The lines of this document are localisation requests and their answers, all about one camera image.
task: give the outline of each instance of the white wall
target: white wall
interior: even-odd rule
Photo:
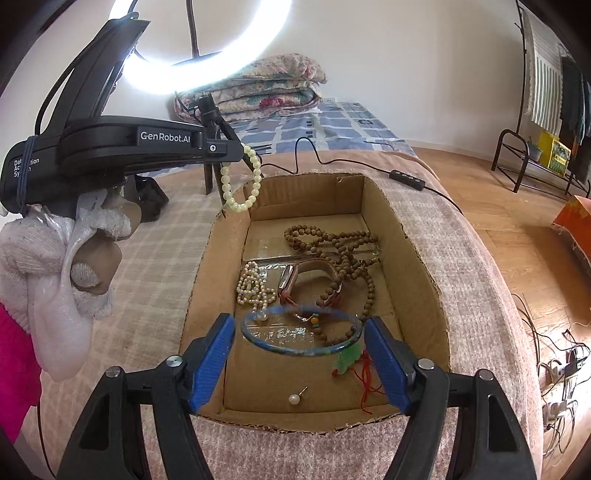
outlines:
[[[194,2],[202,53],[247,25],[258,0]],[[32,131],[37,110],[71,59],[107,19],[112,0],[77,0],[28,53],[0,98],[0,157]],[[152,20],[138,48],[148,57],[190,57],[183,0],[140,0]],[[326,96],[363,103],[415,144],[490,157],[514,127],[522,53],[513,0],[293,0],[265,54],[296,51],[329,77]],[[122,80],[105,113],[169,118],[170,99]]]

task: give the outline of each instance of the bed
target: bed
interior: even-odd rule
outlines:
[[[270,156],[269,162],[287,168],[293,166],[295,140],[303,135],[318,145],[320,156],[326,160],[346,155],[381,168],[397,168],[445,192],[437,178],[421,166],[412,148],[358,103],[324,102],[317,113],[234,126],[243,141]],[[309,150],[307,142],[302,143],[302,149]],[[359,172],[382,190],[441,291],[449,317],[452,370],[470,375],[478,368],[495,372],[530,443],[539,474],[543,438],[534,361],[507,286],[469,222],[441,197],[409,189],[366,167],[321,166],[313,152],[303,151],[300,170]],[[283,173],[269,167],[265,174]],[[120,242],[123,261],[113,279],[117,295],[114,313],[95,324],[87,363],[77,377],[61,384],[52,382],[46,374],[42,376],[41,417],[54,469],[86,400],[107,367],[120,365],[126,371],[153,368],[182,351],[187,335],[199,336],[198,332],[189,332],[187,312],[210,231],[220,215],[220,200],[217,195],[204,195],[201,169],[174,169],[155,175],[170,203],[157,222],[142,224],[130,239]],[[251,177],[243,164],[233,166],[232,175],[234,186]],[[142,413],[152,477],[164,479],[153,418],[149,409]],[[450,410],[434,479],[445,478],[455,421],[456,413]],[[321,436],[261,432],[200,417],[193,419],[193,425],[215,478],[378,479],[389,467],[406,419],[399,417]],[[23,432],[41,452],[33,408]]]
[[[322,101],[310,112],[233,122],[232,127],[259,155],[293,153],[296,140],[308,137],[318,150],[374,150],[416,157],[406,141],[355,102]],[[310,151],[312,147],[301,142],[298,150]],[[161,177],[192,167],[168,168],[149,176]]]

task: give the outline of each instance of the wooden bead necklace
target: wooden bead necklace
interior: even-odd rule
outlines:
[[[335,268],[340,280],[357,280],[357,278],[363,278],[365,280],[368,288],[368,298],[363,306],[363,311],[360,317],[361,322],[365,322],[371,313],[375,301],[375,284],[371,275],[369,275],[367,267],[378,262],[378,260],[357,260],[353,256],[353,251],[365,244],[375,244],[378,241],[378,236],[373,233],[360,231],[327,233],[312,225],[295,225],[285,230],[284,233],[285,240],[293,250],[301,252],[307,251],[317,257],[324,258]],[[304,242],[300,238],[303,235],[311,235],[316,238],[310,242]],[[333,258],[330,254],[327,254],[321,249],[321,246],[324,246],[323,243],[325,242],[330,242],[332,246],[337,249],[337,258]],[[332,295],[336,288],[338,288],[338,284],[332,282],[326,289],[326,292],[320,295],[320,298],[316,300],[316,304],[321,306],[323,302]],[[312,315],[310,318],[310,324],[318,340],[324,342],[325,346],[346,342],[347,339],[355,333],[355,326],[352,326],[344,336],[329,339],[320,326],[318,315]]]
[[[238,293],[238,303],[240,305],[246,303],[252,305],[253,313],[259,307],[265,313],[267,306],[277,299],[277,292],[272,288],[265,287],[265,281],[259,273],[259,266],[253,261],[247,262],[244,265],[240,280],[238,280],[238,285],[236,286],[236,293]]]

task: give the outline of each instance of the white bead bracelet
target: white bead bracelet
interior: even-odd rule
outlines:
[[[230,187],[230,168],[225,165],[222,167],[223,197],[224,200],[226,200],[226,205],[228,205],[230,210],[233,212],[245,212],[250,207],[252,207],[252,205],[254,205],[256,202],[256,197],[258,196],[259,190],[261,188],[261,162],[256,156],[256,152],[251,147],[244,144],[242,145],[244,146],[244,153],[250,157],[252,166],[254,167],[253,173],[255,176],[255,183],[252,186],[251,195],[248,197],[248,200],[246,200],[244,203],[238,203],[234,199],[234,194],[232,193],[232,188]]]

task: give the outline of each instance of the white glove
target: white glove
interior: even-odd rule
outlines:
[[[120,202],[114,209],[103,208],[113,196],[106,198],[106,190],[82,195],[76,221],[32,209],[0,232],[0,301],[31,334],[39,365],[55,381],[79,371],[90,351],[93,320],[111,314],[109,285],[121,251],[111,241],[97,241],[95,234],[100,230],[112,239],[127,238],[141,216],[139,206],[129,202],[135,212],[131,221],[129,208],[119,208]],[[88,263],[77,262],[77,252],[91,238],[91,249],[102,257],[91,251]],[[109,262],[113,268],[105,278],[97,270]]]

